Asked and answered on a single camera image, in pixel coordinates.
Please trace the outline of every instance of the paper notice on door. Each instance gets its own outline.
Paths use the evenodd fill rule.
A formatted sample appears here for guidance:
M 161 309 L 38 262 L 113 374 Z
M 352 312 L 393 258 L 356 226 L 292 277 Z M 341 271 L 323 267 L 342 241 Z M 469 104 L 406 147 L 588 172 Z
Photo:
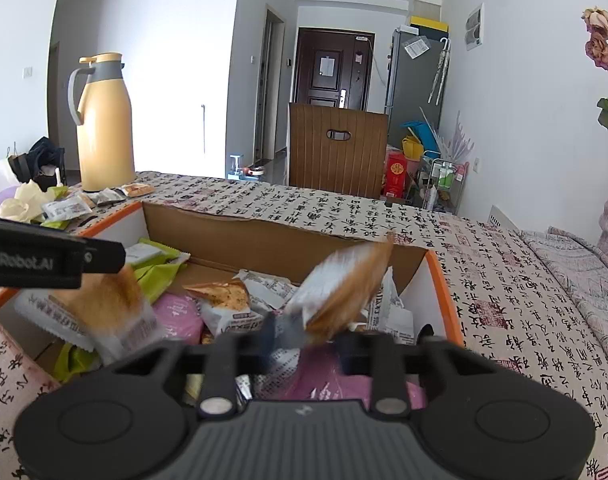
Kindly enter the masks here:
M 428 44 L 428 40 L 425 40 L 424 36 L 419 36 L 418 38 L 413 38 L 412 40 L 406 41 L 404 43 L 404 49 L 408 52 L 408 55 L 412 59 L 415 59 L 430 49 L 430 46 Z
M 335 72 L 335 60 L 332 57 L 322 57 L 319 62 L 319 75 L 333 77 Z

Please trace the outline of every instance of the blue basket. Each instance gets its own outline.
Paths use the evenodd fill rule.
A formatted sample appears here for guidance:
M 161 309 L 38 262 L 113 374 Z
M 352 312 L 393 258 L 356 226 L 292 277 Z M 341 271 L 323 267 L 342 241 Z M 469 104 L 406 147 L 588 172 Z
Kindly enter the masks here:
M 413 133 L 421 140 L 425 151 L 439 153 L 437 142 L 431 132 L 431 127 L 423 121 L 411 121 L 401 125 L 402 128 L 411 128 Z

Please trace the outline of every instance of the gray refrigerator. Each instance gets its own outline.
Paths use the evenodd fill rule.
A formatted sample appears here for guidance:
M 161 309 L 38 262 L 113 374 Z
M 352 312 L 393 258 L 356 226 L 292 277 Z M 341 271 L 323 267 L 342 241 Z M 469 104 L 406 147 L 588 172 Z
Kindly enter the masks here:
M 408 135 L 408 130 L 400 127 L 400 124 L 409 121 L 423 121 L 420 107 L 431 126 L 436 129 L 439 127 L 441 104 L 444 98 L 444 90 L 442 90 L 439 105 L 435 105 L 439 80 L 430 104 L 428 97 L 431 94 L 433 78 L 437 72 L 439 54 L 444 46 L 439 42 L 439 38 L 446 38 L 448 34 L 422 27 L 420 35 L 428 38 L 430 49 L 412 59 L 403 45 L 416 36 L 400 30 L 396 30 L 393 34 L 385 113 L 388 115 L 388 143 L 400 149 L 402 139 Z

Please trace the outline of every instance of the wooden chair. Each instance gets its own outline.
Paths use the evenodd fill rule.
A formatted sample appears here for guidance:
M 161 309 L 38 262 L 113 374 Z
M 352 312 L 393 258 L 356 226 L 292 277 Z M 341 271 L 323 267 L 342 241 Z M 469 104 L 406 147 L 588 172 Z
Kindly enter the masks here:
M 379 198 L 387 129 L 384 114 L 291 103 L 289 185 Z

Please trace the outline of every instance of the dried rose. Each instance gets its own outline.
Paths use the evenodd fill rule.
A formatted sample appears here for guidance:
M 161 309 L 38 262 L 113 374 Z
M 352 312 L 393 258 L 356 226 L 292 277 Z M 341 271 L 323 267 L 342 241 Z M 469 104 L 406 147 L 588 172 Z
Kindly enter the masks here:
M 608 70 L 608 43 L 599 32 L 591 33 L 585 48 L 586 55 L 595 62 L 595 66 Z
M 588 32 L 599 32 L 605 40 L 608 40 L 608 10 L 595 7 L 586 9 L 582 14 Z

